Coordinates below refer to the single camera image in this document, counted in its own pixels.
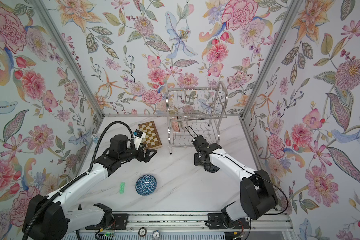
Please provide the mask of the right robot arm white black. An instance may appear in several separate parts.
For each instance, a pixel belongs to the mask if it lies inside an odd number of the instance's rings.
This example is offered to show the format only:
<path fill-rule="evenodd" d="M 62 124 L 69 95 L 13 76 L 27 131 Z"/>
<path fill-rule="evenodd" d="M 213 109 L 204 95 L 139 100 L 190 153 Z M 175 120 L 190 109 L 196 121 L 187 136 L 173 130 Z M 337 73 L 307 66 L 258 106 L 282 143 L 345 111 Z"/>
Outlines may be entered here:
<path fill-rule="evenodd" d="M 236 221 L 243 218 L 257 220 L 279 204 L 266 171 L 256 171 L 243 165 L 220 145 L 209 144 L 201 135 L 193 138 L 192 144 L 197 151 L 194 155 L 195 166 L 209 173 L 221 170 L 239 183 L 240 200 L 222 209 L 222 225 L 232 228 Z"/>

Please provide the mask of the pink striped bowl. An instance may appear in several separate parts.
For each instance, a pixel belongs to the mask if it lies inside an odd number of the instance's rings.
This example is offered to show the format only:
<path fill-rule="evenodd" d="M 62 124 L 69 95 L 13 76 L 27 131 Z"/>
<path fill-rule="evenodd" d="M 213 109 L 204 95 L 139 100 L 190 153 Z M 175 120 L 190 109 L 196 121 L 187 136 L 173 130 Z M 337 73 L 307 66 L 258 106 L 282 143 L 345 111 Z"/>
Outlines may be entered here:
<path fill-rule="evenodd" d="M 182 130 L 182 131 L 184 131 L 184 132 L 187 132 L 188 130 L 187 130 L 187 126 L 188 125 L 188 122 L 187 122 L 187 120 L 185 120 L 185 119 L 181 119 L 180 121 L 179 121 L 179 128 L 180 128 L 180 130 Z"/>

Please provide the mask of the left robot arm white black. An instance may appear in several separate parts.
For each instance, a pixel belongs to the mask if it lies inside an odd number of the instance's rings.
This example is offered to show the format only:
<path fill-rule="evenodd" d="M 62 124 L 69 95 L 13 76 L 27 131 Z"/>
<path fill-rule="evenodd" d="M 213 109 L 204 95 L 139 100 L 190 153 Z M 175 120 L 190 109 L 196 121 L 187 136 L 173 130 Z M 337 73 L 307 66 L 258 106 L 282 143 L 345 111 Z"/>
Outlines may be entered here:
<path fill-rule="evenodd" d="M 147 163 L 157 150 L 144 144 L 135 145 L 138 138 L 116 135 L 110 147 L 91 162 L 90 167 L 72 181 L 49 193 L 36 195 L 30 202 L 23 225 L 23 239 L 61 240 L 66 234 L 85 227 L 107 228 L 115 222 L 113 211 L 104 204 L 71 211 L 70 208 L 91 188 L 110 177 L 123 164 L 136 159 Z"/>

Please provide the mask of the blue triangle patterned bowl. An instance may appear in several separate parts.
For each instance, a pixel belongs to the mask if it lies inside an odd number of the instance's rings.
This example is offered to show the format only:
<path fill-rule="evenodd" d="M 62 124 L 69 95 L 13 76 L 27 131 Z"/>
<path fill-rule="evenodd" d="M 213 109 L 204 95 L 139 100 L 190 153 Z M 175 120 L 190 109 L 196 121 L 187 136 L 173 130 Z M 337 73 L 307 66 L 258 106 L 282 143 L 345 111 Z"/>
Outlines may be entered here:
<path fill-rule="evenodd" d="M 157 180 L 152 175 L 143 175 L 135 185 L 136 192 L 141 196 L 148 196 L 152 194 L 157 188 Z"/>

